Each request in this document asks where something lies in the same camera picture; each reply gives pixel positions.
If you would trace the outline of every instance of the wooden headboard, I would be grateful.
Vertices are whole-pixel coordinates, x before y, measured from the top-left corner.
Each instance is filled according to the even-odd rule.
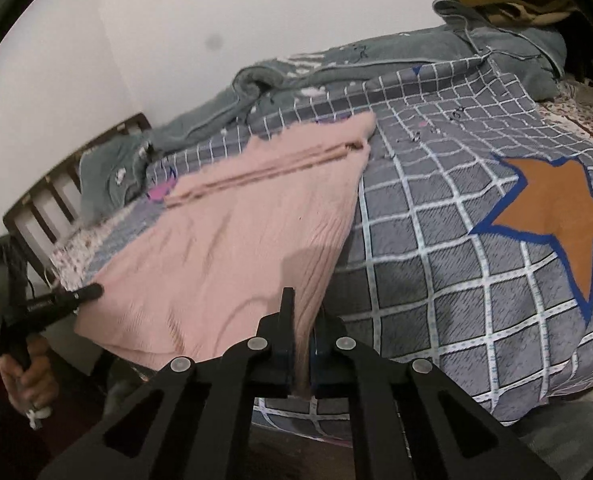
[[[59,238],[68,235],[81,211],[79,161],[87,149],[118,135],[150,128],[141,113],[117,124],[84,144],[48,171],[3,216],[28,263],[48,285],[54,282],[49,256]]]

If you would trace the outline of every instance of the ribbed pink fabric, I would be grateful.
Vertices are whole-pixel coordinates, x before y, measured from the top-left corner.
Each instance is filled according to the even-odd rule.
[[[352,225],[373,113],[299,124],[179,180],[155,225],[95,276],[103,297],[81,307],[76,332],[160,369],[203,361],[256,333],[296,291],[296,373]]]

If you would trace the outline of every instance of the triangular cutout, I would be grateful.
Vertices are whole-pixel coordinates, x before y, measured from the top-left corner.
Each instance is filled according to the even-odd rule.
[[[471,415],[448,392],[439,392],[439,402],[448,417],[448,423],[457,445],[464,458],[472,458],[478,454],[498,446],[499,441],[483,423]]]
[[[103,435],[107,447],[135,458],[141,453],[150,427],[163,402],[163,391],[154,390]]]

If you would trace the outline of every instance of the round metal pin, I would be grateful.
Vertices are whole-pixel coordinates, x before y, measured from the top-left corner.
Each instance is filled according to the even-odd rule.
[[[192,361],[187,357],[176,357],[170,363],[170,368],[173,372],[184,372],[192,366]]]
[[[348,336],[339,337],[336,341],[336,346],[340,350],[352,350],[357,345],[357,342]]]
[[[432,371],[432,363],[427,359],[417,359],[413,362],[413,370],[420,374],[429,374]]]
[[[262,337],[253,337],[248,341],[248,348],[250,350],[263,350],[268,345],[268,342]]]

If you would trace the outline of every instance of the gray blanket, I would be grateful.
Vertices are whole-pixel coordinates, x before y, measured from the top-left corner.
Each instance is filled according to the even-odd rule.
[[[148,184],[236,155],[252,134],[268,138],[295,121],[367,109],[378,129],[324,308],[382,356],[431,359],[504,422],[593,385],[593,309],[586,323],[552,247],[469,234],[518,185],[499,156],[577,157],[593,189],[593,146],[545,124],[492,55],[390,73],[234,126],[148,167]],[[139,199],[94,256],[88,279],[162,210]],[[259,399],[254,421],[350,434],[342,400]]]
[[[558,95],[565,42],[550,28],[496,28],[454,0],[436,0],[446,25],[357,41],[313,54],[266,60],[241,70],[210,101],[144,134],[116,138],[81,159],[81,217],[105,218],[144,190],[149,153],[174,153],[232,124],[250,124],[280,108],[397,70],[490,51],[535,100]]]

